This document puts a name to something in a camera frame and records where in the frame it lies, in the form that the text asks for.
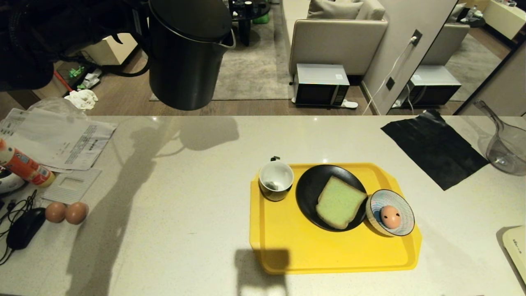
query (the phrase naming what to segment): white cup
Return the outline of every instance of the white cup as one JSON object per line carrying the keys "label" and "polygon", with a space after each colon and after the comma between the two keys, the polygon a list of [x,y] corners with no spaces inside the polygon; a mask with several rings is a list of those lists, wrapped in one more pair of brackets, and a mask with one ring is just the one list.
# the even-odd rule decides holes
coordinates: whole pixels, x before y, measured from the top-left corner
{"label": "white cup", "polygon": [[271,201],[284,199],[293,181],[294,172],[291,167],[280,161],[271,161],[259,170],[259,188]]}

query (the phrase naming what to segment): brown egg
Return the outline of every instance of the brown egg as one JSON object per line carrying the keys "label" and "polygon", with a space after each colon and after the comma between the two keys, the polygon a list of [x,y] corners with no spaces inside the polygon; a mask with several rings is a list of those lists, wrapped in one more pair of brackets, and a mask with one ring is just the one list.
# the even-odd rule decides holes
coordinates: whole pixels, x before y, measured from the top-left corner
{"label": "brown egg", "polygon": [[389,229],[395,229],[400,226],[400,213],[394,206],[386,205],[382,208],[382,222]]}
{"label": "brown egg", "polygon": [[66,205],[62,202],[54,202],[46,208],[46,220],[53,223],[61,223],[66,216]]}
{"label": "brown egg", "polygon": [[81,224],[88,216],[88,205],[82,202],[76,202],[67,208],[66,221],[73,224]]}

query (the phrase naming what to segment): striped bowl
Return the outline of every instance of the striped bowl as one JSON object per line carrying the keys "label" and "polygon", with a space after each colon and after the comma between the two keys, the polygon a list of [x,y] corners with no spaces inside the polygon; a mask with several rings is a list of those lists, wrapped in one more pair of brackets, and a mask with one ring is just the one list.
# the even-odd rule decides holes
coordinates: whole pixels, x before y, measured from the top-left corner
{"label": "striped bowl", "polygon": [[[394,206],[400,213],[400,226],[395,229],[387,228],[382,222],[380,212],[386,205]],[[366,213],[372,226],[382,234],[404,236],[414,229],[413,210],[407,201],[394,191],[382,189],[371,195],[367,200]]]}

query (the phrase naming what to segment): yellow tray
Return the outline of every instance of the yellow tray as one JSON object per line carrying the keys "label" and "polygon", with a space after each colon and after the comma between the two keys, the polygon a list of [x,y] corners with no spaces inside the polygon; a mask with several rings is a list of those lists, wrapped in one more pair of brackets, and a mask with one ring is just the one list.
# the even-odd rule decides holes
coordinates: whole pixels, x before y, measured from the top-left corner
{"label": "yellow tray", "polygon": [[[296,202],[296,184],[317,164],[291,164],[294,183],[285,199],[263,197],[256,176],[250,187],[250,245],[270,274],[408,270],[416,267],[422,243],[418,226],[403,237],[374,231],[367,218],[355,229],[331,232],[307,220]],[[396,179],[372,163],[333,163],[353,173],[369,195],[379,189],[402,192]]]}

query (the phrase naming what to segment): black plate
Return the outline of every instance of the black plate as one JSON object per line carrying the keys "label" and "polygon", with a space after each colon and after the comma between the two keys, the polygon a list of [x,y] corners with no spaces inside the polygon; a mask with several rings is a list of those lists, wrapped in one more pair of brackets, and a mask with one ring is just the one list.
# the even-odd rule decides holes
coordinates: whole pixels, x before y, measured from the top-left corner
{"label": "black plate", "polygon": [[296,186],[296,201],[298,202],[298,206],[303,215],[305,215],[307,219],[317,226],[325,230],[335,232],[351,230],[360,225],[360,223],[365,219],[365,206],[367,204],[367,199],[362,202],[360,208],[358,209],[358,213],[356,213],[355,219],[352,220],[345,229],[336,229],[329,226],[318,216],[318,213],[316,212],[318,197],[320,196],[331,176],[335,176],[345,183],[360,190],[361,192],[366,193],[365,188],[363,187],[360,180],[358,180],[358,178],[356,178],[349,171],[342,169],[339,166],[322,164],[311,167],[299,178],[298,185]]}

